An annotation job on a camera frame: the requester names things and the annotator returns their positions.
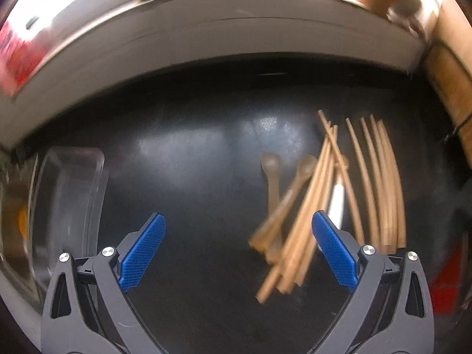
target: bamboo stick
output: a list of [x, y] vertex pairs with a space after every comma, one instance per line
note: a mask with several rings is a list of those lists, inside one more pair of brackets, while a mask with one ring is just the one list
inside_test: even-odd
[[390, 189], [390, 177], [389, 177], [389, 165], [386, 159], [386, 155], [384, 152], [383, 141], [378, 131], [377, 123], [374, 119], [374, 116], [371, 114], [371, 125], [372, 131], [374, 133], [375, 143], [377, 146], [377, 156], [380, 162], [381, 167], [381, 175], [382, 175], [382, 184], [383, 184], [383, 192], [384, 192], [384, 202], [383, 202], [383, 233], [381, 232], [381, 251], [384, 254], [388, 254], [391, 252], [391, 246], [393, 242], [393, 202], [395, 198], [392, 197], [392, 191]]
[[381, 121], [377, 122], [377, 129], [379, 136], [381, 138], [382, 143], [382, 151], [385, 158], [386, 163], [386, 192], [388, 193], [388, 211], [389, 211], [389, 226], [390, 226], [390, 233], [389, 233], [389, 254], [394, 254], [396, 252], [396, 243], [398, 241], [397, 237], [397, 219], [396, 219], [396, 190], [395, 190], [395, 177], [394, 174], [394, 167], [393, 162], [390, 157], [389, 147], [385, 140], [384, 132], [382, 131], [382, 123]]
[[377, 157], [381, 169], [382, 177], [382, 192], [383, 192], [383, 202], [382, 205], [382, 225], [381, 225], [381, 252], [383, 254], [388, 254], [390, 240], [391, 240], [391, 226], [390, 226], [390, 211], [389, 211], [389, 192], [388, 192], [388, 171], [386, 167], [385, 155], [383, 153], [382, 141], [380, 134], [378, 133], [377, 123], [374, 119], [374, 116], [371, 114], [371, 126], [374, 133], [375, 144], [377, 147]]
[[[318, 210], [325, 210], [327, 211], [327, 205], [330, 200], [330, 193], [333, 188], [333, 176], [331, 175], [331, 179], [329, 182], [325, 185], [325, 191], [323, 193], [322, 200], [320, 201], [320, 206], [318, 206]], [[297, 274], [295, 276], [295, 283], [298, 286], [303, 285], [303, 282], [305, 281], [306, 273], [308, 272], [308, 268], [310, 267], [310, 264], [313, 259], [313, 254], [316, 251], [318, 243], [316, 241], [316, 238], [314, 235], [311, 235], [310, 238], [308, 239], [308, 243], [305, 247], [305, 251], [303, 254], [303, 257], [301, 259], [300, 266], [298, 268]]]
[[359, 164], [360, 175], [362, 177], [362, 185], [364, 187], [364, 194], [367, 201], [367, 213], [369, 215], [369, 231], [371, 237], [371, 244], [376, 249], [378, 249], [380, 247], [378, 219], [377, 210], [375, 208], [374, 193], [372, 191], [371, 179], [369, 178], [369, 172], [367, 171], [367, 166], [365, 165], [365, 160], [359, 145], [359, 141], [349, 118], [346, 118], [346, 124], [348, 125], [349, 134], [351, 135], [351, 140], [353, 142], [355, 154], [357, 157], [357, 163]]
[[316, 158], [310, 154], [300, 159], [295, 177], [282, 201], [280, 201], [274, 212], [270, 214], [253, 233], [249, 240], [249, 246], [261, 253], [266, 253], [269, 250], [280, 228], [282, 228], [282, 224], [289, 214], [295, 199], [298, 197], [301, 188], [312, 176], [316, 163]]
[[[334, 126], [333, 129], [334, 138], [337, 139], [337, 126]], [[294, 277], [297, 274], [298, 267], [301, 261], [301, 257], [303, 256], [303, 252], [307, 245], [307, 242], [310, 238], [311, 233], [311, 220], [313, 217], [313, 213], [319, 209], [320, 201], [323, 200], [324, 188], [325, 183], [327, 180], [332, 180], [334, 170], [334, 159], [332, 154], [329, 153], [326, 156], [324, 161], [324, 166], [321, 170], [319, 176], [319, 182], [322, 184], [318, 184], [316, 196], [313, 199], [313, 202], [310, 206], [310, 211], [305, 213], [304, 219], [301, 221], [302, 227], [300, 228], [300, 232], [297, 235], [296, 241], [293, 244], [293, 248], [287, 257], [284, 260], [284, 269], [282, 271], [282, 278], [277, 286], [277, 289], [281, 293], [290, 293], [294, 286]]]
[[[318, 181], [317, 181], [317, 171], [320, 169], [320, 164], [325, 158], [325, 155], [327, 152], [329, 153], [330, 149], [330, 144], [329, 141], [327, 140], [327, 136], [325, 136], [325, 139], [323, 141], [322, 149], [319, 155], [319, 162], [316, 166], [315, 173], [312, 175], [312, 179], [310, 181], [310, 184], [308, 186], [308, 189], [306, 191], [305, 197], [303, 202], [301, 203], [300, 209], [298, 210], [297, 218], [302, 217], [303, 213], [307, 211], [309, 204], [312, 201], [313, 194], [315, 192], [315, 189], [317, 187]], [[294, 223], [289, 236], [287, 237], [284, 246], [282, 247], [282, 261], [280, 261], [278, 264], [275, 264], [272, 269], [270, 270], [269, 274], [265, 278], [263, 284], [261, 285], [259, 291], [257, 292], [256, 298], [259, 301], [259, 303], [263, 304], [271, 295], [272, 290], [274, 289], [278, 278], [280, 276], [280, 273], [282, 272], [283, 268], [283, 259], [286, 257], [288, 250], [291, 248], [293, 241], [294, 241], [294, 236], [298, 233], [298, 230], [296, 229], [296, 222]]]
[[390, 152], [390, 158], [393, 166], [393, 176], [395, 184], [395, 194], [396, 194], [396, 210], [397, 210], [397, 224], [398, 224], [398, 247], [405, 248], [407, 247], [407, 222], [405, 219], [405, 204], [403, 200], [403, 190], [402, 183], [400, 180], [400, 172], [398, 170], [398, 164], [396, 163], [395, 153], [392, 148], [392, 143], [390, 142], [389, 134], [386, 131], [386, 127], [381, 122], [382, 131], [384, 132], [385, 140], [387, 147]]
[[365, 122], [364, 118], [360, 119], [360, 123], [362, 124], [362, 129], [364, 131], [365, 140], [367, 142], [367, 148], [369, 149], [369, 155], [371, 157], [371, 164], [372, 170], [374, 172], [374, 181], [375, 181], [375, 188], [377, 192], [377, 214], [378, 214], [378, 230], [379, 234], [382, 234], [382, 230], [385, 227], [386, 222], [386, 215], [385, 215], [385, 194], [384, 194], [384, 187], [382, 182], [381, 176], [381, 169], [378, 165], [377, 154], [375, 153], [374, 143], [372, 142], [371, 135], [369, 133], [369, 128], [367, 127], [367, 123]]
[[341, 172], [343, 174], [344, 185], [346, 188], [346, 192], [348, 193], [349, 209], [351, 210], [351, 217], [353, 219], [357, 242], [360, 245], [364, 245], [365, 244], [364, 231], [362, 229], [362, 222], [360, 221], [359, 207], [357, 206], [357, 201], [354, 195], [354, 189], [352, 187], [351, 180], [349, 179], [347, 169], [343, 164], [343, 157], [341, 155], [341, 152], [339, 151], [339, 148], [337, 147], [336, 140], [334, 140], [333, 135], [331, 134], [331, 132], [329, 132], [330, 127], [326, 121], [326, 118], [324, 117], [323, 112], [319, 110], [318, 115], [323, 123], [325, 132], [327, 133], [328, 138], [331, 142], [331, 146], [336, 156], [337, 163], [341, 166]]

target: black mat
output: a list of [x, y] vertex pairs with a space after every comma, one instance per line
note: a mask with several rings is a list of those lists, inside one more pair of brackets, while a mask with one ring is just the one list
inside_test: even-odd
[[[350, 117], [365, 156], [359, 119], [370, 113], [383, 119], [400, 168], [408, 247], [434, 278], [460, 233], [454, 198], [467, 169], [460, 146], [440, 142], [450, 121], [421, 76], [306, 58], [197, 65], [106, 92], [25, 146], [102, 149], [110, 176], [99, 248], [117, 245], [153, 211], [166, 217], [166, 237], [129, 295], [171, 354], [302, 354], [348, 292], [318, 253], [301, 288], [274, 292], [260, 306], [254, 296], [269, 267], [247, 240], [266, 214], [260, 154], [282, 156], [284, 191], [298, 159], [319, 154], [318, 109], [340, 125], [338, 144], [351, 163], [365, 233], [360, 173], [344, 119]], [[343, 228], [352, 228], [347, 209]]]

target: wooden spoon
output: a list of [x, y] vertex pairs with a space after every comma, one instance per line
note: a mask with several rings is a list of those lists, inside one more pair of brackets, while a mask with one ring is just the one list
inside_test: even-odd
[[379, 239], [381, 238], [381, 230], [385, 227], [385, 216], [384, 211], [384, 187], [381, 176], [381, 168], [378, 164], [377, 154], [375, 153], [374, 143], [372, 142], [371, 134], [369, 133], [369, 128], [364, 118], [360, 119], [362, 124], [362, 129], [364, 131], [365, 142], [367, 143], [367, 148], [369, 149], [369, 155], [371, 157], [372, 170], [374, 172], [374, 181], [375, 188], [377, 191], [377, 214], [378, 214], [378, 230], [379, 230]]
[[[324, 159], [324, 155], [326, 154], [327, 151], [329, 151], [329, 148], [327, 147], [328, 143], [329, 142], [327, 140], [327, 137], [325, 137], [325, 140], [324, 140], [323, 145], [322, 145], [322, 151], [319, 155], [319, 160], [320, 161], [322, 161]], [[316, 178], [317, 178], [317, 173], [315, 172], [312, 175], [312, 180], [310, 182], [310, 185], [308, 186], [307, 193], [305, 195], [303, 203], [301, 204], [300, 209], [298, 210], [297, 219], [305, 213], [304, 209], [306, 209], [306, 211], [308, 211], [309, 208], [310, 208], [310, 205], [312, 203], [311, 194], [314, 192], [314, 190], [316, 190], [316, 187], [317, 187], [317, 184], [318, 184], [316, 182], [317, 181]], [[296, 223], [297, 223], [297, 220], [295, 221], [292, 229], [290, 230], [289, 236], [287, 237], [287, 240], [285, 241], [284, 246], [282, 248], [282, 259], [283, 259], [284, 256], [287, 255], [287, 252], [291, 249], [291, 245], [292, 245], [291, 242], [294, 241], [294, 237], [296, 237], [296, 234], [297, 234]], [[274, 289], [274, 287], [275, 287], [275, 285], [276, 285], [276, 283], [277, 283], [277, 281], [280, 277], [280, 274], [282, 273], [282, 269], [283, 269], [282, 263], [283, 262], [281, 261], [281, 262], [279, 262], [278, 264], [276, 264], [272, 267], [269, 274], [266, 276], [262, 286], [260, 287], [259, 291], [257, 292], [256, 298], [257, 298], [257, 300], [259, 301], [260, 304], [263, 304], [267, 300], [269, 295], [271, 295], [271, 292]]]
[[386, 129], [383, 124], [383, 121], [380, 120], [377, 122], [378, 132], [381, 137], [382, 149], [385, 155], [386, 165], [388, 169], [388, 188], [390, 194], [390, 204], [389, 210], [390, 215], [390, 245], [389, 253], [394, 254], [396, 252], [397, 243], [398, 243], [398, 207], [397, 207], [397, 191], [396, 191], [396, 163], [395, 156], [393, 151], [390, 151], [388, 135], [386, 134]]
[[[264, 153], [260, 159], [260, 165], [267, 177], [267, 216], [277, 208], [280, 202], [280, 173], [282, 171], [282, 158], [278, 154]], [[282, 255], [282, 230], [279, 230], [272, 241], [266, 255], [269, 263], [276, 263], [280, 261]]]
[[303, 156], [298, 162], [295, 177], [285, 193], [284, 198], [279, 203], [275, 211], [262, 223], [262, 225], [254, 232], [249, 240], [249, 245], [259, 252], [266, 253], [282, 228], [295, 199], [297, 198], [304, 183], [313, 174], [317, 159], [311, 154]]

